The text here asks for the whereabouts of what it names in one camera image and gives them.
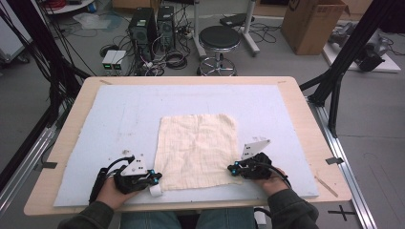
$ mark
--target black metal frame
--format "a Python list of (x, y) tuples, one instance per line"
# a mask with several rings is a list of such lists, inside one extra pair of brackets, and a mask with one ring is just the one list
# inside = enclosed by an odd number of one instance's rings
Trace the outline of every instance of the black metal frame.
[(396, 1), (400, 0), (373, 0), (330, 68), (318, 77), (300, 85), (301, 91), (304, 91), (319, 84), (315, 92), (308, 97), (309, 102), (318, 107), (323, 107), (325, 100), (331, 94), (328, 127), (335, 138), (337, 138), (336, 118), (343, 76), (379, 25), (392, 11)]

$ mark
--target black stool seat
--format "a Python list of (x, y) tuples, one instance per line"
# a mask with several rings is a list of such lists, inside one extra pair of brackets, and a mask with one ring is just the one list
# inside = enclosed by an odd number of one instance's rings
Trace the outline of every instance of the black stool seat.
[(213, 26), (200, 32), (200, 43), (208, 49), (227, 50), (239, 44), (239, 33), (229, 27)]

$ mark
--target wooden table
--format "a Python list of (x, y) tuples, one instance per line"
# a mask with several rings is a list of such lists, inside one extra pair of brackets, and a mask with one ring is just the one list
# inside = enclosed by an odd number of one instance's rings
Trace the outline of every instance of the wooden table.
[[(77, 142), (80, 129), (92, 108), (98, 88), (101, 85), (277, 85), (288, 109), (291, 122), (306, 155), (309, 167), (315, 176), (320, 196), (308, 199), (309, 202), (347, 201), (351, 191), (336, 164), (329, 165), (325, 159), (332, 157), (328, 143), (324, 139), (313, 117), (307, 101), (297, 82), (289, 76), (163, 76), (163, 77), (91, 77), (88, 78), (76, 99), (63, 126), (53, 150), (48, 158), (57, 162), (55, 169), (44, 169), (36, 182), (24, 208), (28, 216), (74, 214), (84, 207), (53, 207), (64, 169)], [(184, 210), (214, 207), (261, 206), (262, 200), (239, 202), (187, 202), (150, 205), (124, 206), (121, 211)]]

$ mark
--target stool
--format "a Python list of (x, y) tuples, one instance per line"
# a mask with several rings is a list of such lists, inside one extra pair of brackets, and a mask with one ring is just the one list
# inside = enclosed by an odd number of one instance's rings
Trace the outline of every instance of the stool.
[(229, 27), (213, 26), (203, 29), (199, 35), (199, 41), (205, 50), (215, 52), (215, 57), (207, 57), (197, 69), (199, 75), (236, 75), (235, 65), (224, 58), (224, 52), (230, 52), (238, 47), (241, 42), (239, 33)]

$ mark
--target jeans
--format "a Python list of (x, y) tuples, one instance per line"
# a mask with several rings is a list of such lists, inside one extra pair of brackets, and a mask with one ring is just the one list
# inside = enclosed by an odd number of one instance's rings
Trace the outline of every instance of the jeans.
[[(120, 229), (179, 229), (181, 225), (174, 212), (122, 213)], [(254, 229), (253, 208), (223, 208), (203, 210), (197, 229)]]

